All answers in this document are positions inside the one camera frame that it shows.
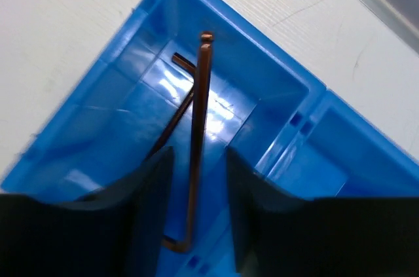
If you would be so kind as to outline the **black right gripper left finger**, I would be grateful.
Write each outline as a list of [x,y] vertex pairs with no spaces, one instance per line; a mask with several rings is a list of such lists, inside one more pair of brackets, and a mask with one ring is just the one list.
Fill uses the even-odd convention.
[[165,147],[72,202],[1,195],[2,276],[154,276],[173,176]]

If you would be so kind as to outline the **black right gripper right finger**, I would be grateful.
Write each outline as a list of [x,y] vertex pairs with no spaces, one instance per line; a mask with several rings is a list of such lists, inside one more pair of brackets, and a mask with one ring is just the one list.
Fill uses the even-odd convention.
[[417,198],[305,200],[227,152],[234,263],[245,276],[417,276]]

